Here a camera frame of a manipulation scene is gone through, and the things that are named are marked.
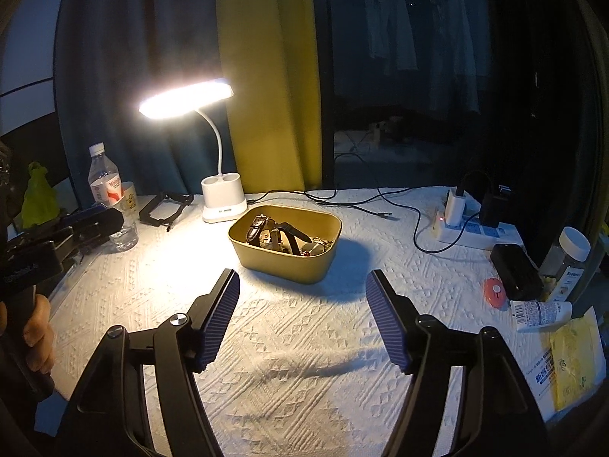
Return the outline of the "person's left hand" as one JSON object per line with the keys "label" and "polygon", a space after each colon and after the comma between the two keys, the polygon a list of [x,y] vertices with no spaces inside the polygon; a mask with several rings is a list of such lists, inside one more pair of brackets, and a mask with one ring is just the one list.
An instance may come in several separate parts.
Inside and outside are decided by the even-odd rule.
{"label": "person's left hand", "polygon": [[49,324],[51,303],[40,294],[35,295],[34,310],[23,328],[23,340],[28,346],[26,363],[34,372],[49,374],[56,362],[55,333]]}

